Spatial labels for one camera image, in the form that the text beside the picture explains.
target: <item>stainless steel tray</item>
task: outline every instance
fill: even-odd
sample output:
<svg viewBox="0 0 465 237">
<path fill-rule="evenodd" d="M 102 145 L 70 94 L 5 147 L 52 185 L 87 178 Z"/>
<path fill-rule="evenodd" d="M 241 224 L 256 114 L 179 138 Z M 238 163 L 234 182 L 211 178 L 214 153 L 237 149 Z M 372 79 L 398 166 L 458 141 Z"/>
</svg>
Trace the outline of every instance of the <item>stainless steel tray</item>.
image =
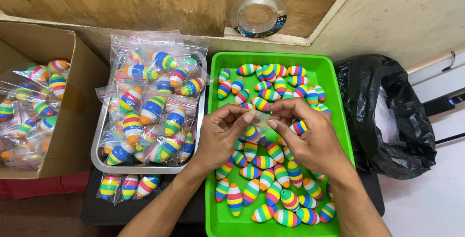
<svg viewBox="0 0 465 237">
<path fill-rule="evenodd" d="M 207 71 L 207 63 L 204 58 L 202 58 L 202 68 Z M 205 92 L 208 91 L 208 87 L 204 88 L 203 91 L 201 92 L 199 96 L 199 102 L 197 106 L 197 131 L 196 131 L 196 138 L 195 138 L 195 148 L 194 152 L 192 155 L 195 154 L 197 151 L 197 147 L 199 145 L 199 137 L 200 137 L 200 131 L 201 131 L 201 126 L 202 126 L 202 120 L 205 114 Z M 95 130 L 95 135 L 93 137 L 93 143 L 92 143 L 92 148 L 91 148 L 91 159 L 92 163 L 95 165 L 97 169 L 99 169 L 102 172 L 106 173 L 111 173 L 111 174 L 129 174 L 129 173 L 135 173 L 135 174 L 150 174 L 150 173 L 155 173 L 155 174 L 178 174 L 180 173 L 184 167 L 186 166 L 186 163 L 184 163 L 182 166 L 166 166 L 163 164 L 158 164 L 158 163 L 150 163 L 148 166 L 143 166 L 142 164 L 119 164 L 119 165 L 114 165 L 110 166 L 105 163 L 105 160 L 107 159 L 107 156 L 103 156 L 103 151 L 99 151 L 99 142 L 100 138 L 102 136 L 103 129 L 105 125 L 108 122 L 108 107 L 105 105 L 102 105 L 102 109 L 100 111 L 100 117 L 99 117 L 99 122 L 97 123 L 97 128 Z"/>
</svg>

